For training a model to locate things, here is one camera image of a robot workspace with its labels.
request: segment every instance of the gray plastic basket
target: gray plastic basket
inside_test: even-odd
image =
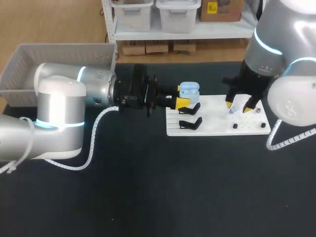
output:
[[[30,70],[42,63],[92,66],[114,71],[115,43],[21,44],[0,77],[0,96],[12,107],[35,107],[33,89],[24,89]]]

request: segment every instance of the white cable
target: white cable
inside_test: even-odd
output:
[[[295,142],[301,141],[301,140],[303,140],[303,139],[305,139],[305,138],[308,138],[308,137],[313,136],[313,135],[316,134],[316,129],[313,128],[313,129],[311,129],[311,130],[309,130],[309,131],[306,131],[306,132],[303,132],[303,133],[301,133],[301,134],[299,134],[299,135],[297,135],[297,136],[295,136],[295,137],[292,137],[292,138],[290,138],[290,139],[287,139],[287,140],[284,141],[284,142],[280,142],[280,143],[278,143],[278,144],[276,144],[276,145],[271,145],[271,143],[272,143],[272,141],[273,141],[273,138],[275,137],[275,134],[277,133],[277,130],[278,130],[278,128],[280,127],[281,123],[282,123],[282,120],[280,120],[280,119],[278,119],[278,120],[276,121],[276,124],[275,124],[275,126],[273,127],[273,129],[272,129],[272,131],[271,131],[271,133],[270,133],[270,135],[269,135],[269,137],[268,137],[268,140],[267,140],[267,148],[268,148],[270,151],[278,150],[278,149],[280,149],[280,148],[286,147],[286,146],[288,146],[288,145],[290,145],[290,144],[293,144],[293,143],[295,143]]]
[[[93,150],[94,150],[95,133],[96,133],[99,121],[103,117],[103,115],[105,115],[106,113],[108,113],[110,111],[119,111],[119,108],[118,108],[118,106],[108,107],[107,109],[103,110],[94,121],[93,128],[92,128],[92,134],[91,134],[90,152],[89,152],[88,159],[84,165],[79,166],[79,167],[72,167],[72,166],[68,166],[68,165],[64,165],[64,164],[55,162],[51,159],[45,159],[45,161],[47,161],[48,163],[51,163],[55,166],[58,166],[60,168],[73,170],[73,171],[83,170],[83,169],[87,168],[92,160]]]
[[[30,137],[29,143],[26,147],[26,150],[25,150],[24,154],[22,155],[22,157],[17,162],[11,161],[8,164],[6,164],[5,166],[3,166],[2,168],[0,168],[0,174],[5,172],[7,169],[8,169],[8,171],[7,171],[8,174],[10,174],[12,171],[16,170],[16,167],[20,163],[22,163],[26,159],[26,157],[28,157],[28,155],[32,149],[33,142],[34,142],[34,131],[35,131],[34,123],[29,118],[26,118],[26,117],[20,118],[20,120],[24,120],[24,119],[29,123],[30,128],[31,128],[31,137]]]

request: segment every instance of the black tabletop surface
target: black tabletop surface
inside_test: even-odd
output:
[[[225,94],[240,63],[148,65],[160,84],[197,81]],[[132,64],[118,64],[131,77]],[[276,117],[267,106],[270,125]],[[87,109],[81,165],[100,110]],[[7,115],[36,118],[36,109]],[[307,128],[283,124],[277,141]],[[112,112],[100,122],[93,160],[80,172],[43,160],[0,175],[1,237],[297,237],[316,235],[316,137],[270,152],[266,135],[168,137],[165,110]]]

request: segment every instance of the metal shelf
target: metal shelf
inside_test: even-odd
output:
[[[250,38],[258,21],[254,18],[248,4],[245,4],[241,21],[239,22],[201,22],[199,14],[196,19],[195,30],[189,34],[167,34],[162,32],[159,10],[153,7],[152,25],[148,32],[123,32],[116,19],[112,20],[111,8],[106,11],[105,6],[111,7],[109,0],[103,0],[106,24],[110,42],[117,40],[197,40],[197,39],[230,39]]]

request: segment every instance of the white storage bin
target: white storage bin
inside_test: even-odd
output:
[[[162,31],[165,33],[190,33],[196,24],[197,9],[201,0],[157,0]]]
[[[115,4],[112,3],[120,30],[122,31],[149,31],[151,12],[154,0],[144,0],[142,4]]]

